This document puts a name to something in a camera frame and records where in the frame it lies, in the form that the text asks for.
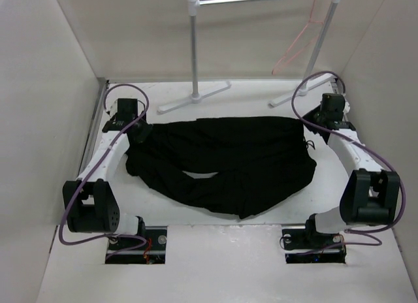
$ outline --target crumpled black clothing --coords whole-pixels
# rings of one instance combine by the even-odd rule
[[[148,187],[182,204],[241,219],[306,187],[316,167],[302,122],[284,117],[154,124],[127,155],[128,173]],[[217,174],[194,179],[184,171]]]

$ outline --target white wall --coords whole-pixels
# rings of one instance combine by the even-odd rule
[[[349,117],[362,140],[393,163],[407,210],[395,232],[418,290],[418,0],[385,0],[343,73]]]
[[[0,301],[36,301],[98,83],[56,0],[0,0]]]
[[[97,76],[133,80],[190,78],[186,0],[58,0]],[[203,78],[268,78],[305,26],[313,0],[204,7],[198,14]],[[383,0],[342,0],[318,69],[341,72]],[[323,19],[330,0],[319,0]],[[298,45],[319,32],[313,27]],[[278,75],[300,78],[311,50]]]

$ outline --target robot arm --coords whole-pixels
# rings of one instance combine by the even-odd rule
[[[97,166],[99,159],[110,148],[109,154],[87,180],[83,190],[77,196],[68,217],[68,228],[72,232],[102,232],[107,234],[133,234],[144,236],[145,224],[141,217],[121,214],[109,182],[129,146],[141,143],[150,133],[152,126],[139,121],[122,134],[112,147],[110,143],[118,133],[132,120],[138,117],[136,99],[118,99],[117,108],[111,108],[114,114],[102,130],[102,139],[93,158],[76,181],[67,181],[63,186],[65,207],[80,183],[89,171]],[[93,204],[86,201],[93,198]]]
[[[360,143],[354,126],[343,121],[344,106],[344,96],[323,94],[321,106],[306,114],[304,119]],[[350,177],[339,207],[312,215],[306,222],[306,228],[320,234],[337,234],[353,227],[393,222],[400,185],[398,174],[386,171],[352,142],[307,127],[324,138]]]

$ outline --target white platform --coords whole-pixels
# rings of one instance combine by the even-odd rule
[[[275,80],[233,81],[232,88],[222,94],[210,97],[200,104],[192,104],[165,115],[157,115],[157,107],[175,98],[183,97],[191,91],[190,82],[136,84],[150,97],[151,108],[147,115],[150,123],[195,120],[207,117],[225,116],[289,116],[295,115],[290,104],[277,108],[268,108],[267,102],[297,86],[298,82]],[[210,88],[216,82],[201,82],[201,88]],[[321,101],[322,93],[332,91],[330,83],[313,90],[304,98],[297,98],[301,114],[310,111]],[[131,88],[118,88],[108,98],[110,106],[117,97],[140,97]],[[103,113],[100,128],[109,119]],[[214,214],[203,208],[194,208],[168,199],[149,189],[140,178],[128,175],[124,159],[111,183],[112,190],[123,212],[140,215],[149,226],[156,225],[233,225],[263,223],[301,223],[314,212],[325,212],[339,204],[348,180],[347,174],[334,152],[328,148],[322,138],[306,130],[306,139],[313,140],[316,150],[310,149],[310,155],[317,161],[313,182],[287,200],[269,211],[247,218],[243,221],[238,216]]]
[[[55,241],[37,303],[416,303],[391,231],[379,249],[348,247],[347,264],[286,264],[280,235],[279,225],[170,226],[164,265],[104,265],[106,240]]]
[[[150,96],[148,121],[154,123],[201,117],[293,116],[288,104],[268,109],[266,102],[279,89],[284,93],[294,86],[294,82],[235,81],[222,95],[158,116],[157,106],[181,97],[191,84],[140,85]],[[298,98],[300,113],[317,106],[322,92],[330,90],[326,84]],[[115,92],[109,103],[116,97],[138,97],[130,89]],[[165,198],[139,178],[130,177],[121,163],[111,184],[114,194],[123,211],[141,215],[147,225],[170,225],[167,263],[104,265],[106,240],[66,247],[56,238],[37,303],[417,302],[391,231],[378,235],[383,240],[381,247],[347,247],[347,264],[285,263],[279,246],[280,226],[262,224],[300,223],[314,212],[337,206],[347,181],[343,166],[321,139],[310,133],[306,137],[317,146],[310,150],[318,163],[313,182],[271,210],[244,221]],[[66,230],[65,236],[77,240],[86,235]],[[346,240],[362,238],[348,235]]]

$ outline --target black mounting base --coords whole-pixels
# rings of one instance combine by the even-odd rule
[[[167,227],[146,227],[145,239],[151,239],[151,248],[145,252],[149,243],[131,251],[122,251],[107,259],[105,264],[165,264],[165,249],[167,246]],[[109,243],[106,255],[135,246],[138,240],[132,238],[118,238]]]
[[[325,246],[340,242],[338,234],[316,234],[309,235],[305,228],[283,228],[282,245],[285,252],[285,260],[287,264],[302,263],[345,263],[346,247],[336,246],[324,251],[314,252],[309,255],[301,255],[301,253],[310,250],[320,250]]]

